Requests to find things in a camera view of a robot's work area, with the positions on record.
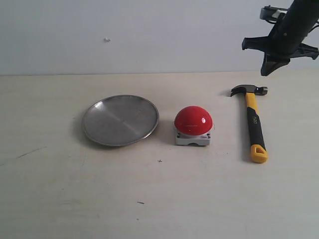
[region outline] hammer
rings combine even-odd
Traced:
[[[230,95],[233,96],[237,93],[244,93],[246,95],[248,130],[251,145],[250,155],[251,159],[256,163],[266,162],[268,159],[268,153],[265,148],[255,95],[264,96],[267,92],[267,87],[239,85],[231,90]]]

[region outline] stainless steel plate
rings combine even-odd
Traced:
[[[85,113],[82,127],[86,136],[105,146],[124,146],[149,136],[159,122],[157,108],[148,100],[132,95],[105,98]]]

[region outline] red button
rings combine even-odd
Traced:
[[[202,135],[213,127],[213,120],[202,107],[189,106],[178,112],[174,124],[181,133]]]

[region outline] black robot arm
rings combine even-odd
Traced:
[[[242,49],[265,53],[262,76],[288,65],[291,58],[308,56],[315,60],[319,56],[318,48],[302,43],[318,22],[319,0],[294,0],[289,9],[266,6],[260,18],[274,27],[268,36],[244,38]]]

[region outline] white table surface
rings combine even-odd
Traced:
[[[318,75],[0,78],[0,238],[317,239]],[[264,164],[249,159],[244,96],[228,97],[239,84],[269,89],[257,97]],[[149,99],[160,121],[106,149],[86,140],[81,117],[118,94]],[[190,105],[211,113],[211,146],[174,145],[172,122]]]

